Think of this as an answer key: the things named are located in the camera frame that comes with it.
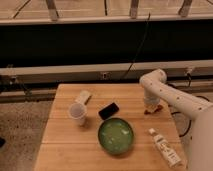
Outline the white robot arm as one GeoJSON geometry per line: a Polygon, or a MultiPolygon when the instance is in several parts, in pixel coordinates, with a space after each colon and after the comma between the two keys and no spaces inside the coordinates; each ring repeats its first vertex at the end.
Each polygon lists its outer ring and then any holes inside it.
{"type": "Polygon", "coordinates": [[[166,73],[157,69],[140,77],[146,105],[163,99],[194,121],[187,171],[213,171],[213,103],[172,88],[166,73]]]}

